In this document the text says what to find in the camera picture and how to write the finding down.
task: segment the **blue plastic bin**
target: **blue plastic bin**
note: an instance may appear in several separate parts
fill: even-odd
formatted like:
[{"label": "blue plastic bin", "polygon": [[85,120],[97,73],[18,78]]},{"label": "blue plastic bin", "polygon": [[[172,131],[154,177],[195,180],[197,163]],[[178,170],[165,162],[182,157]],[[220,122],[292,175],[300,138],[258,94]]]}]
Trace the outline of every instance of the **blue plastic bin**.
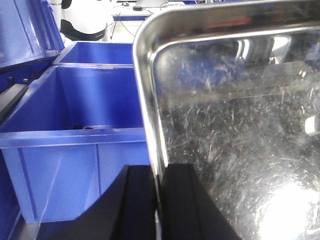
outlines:
[{"label": "blue plastic bin", "polygon": [[132,67],[50,67],[0,126],[27,223],[73,220],[149,157]]},{"label": "blue plastic bin", "polygon": [[133,65],[132,43],[75,41],[53,65]]}]

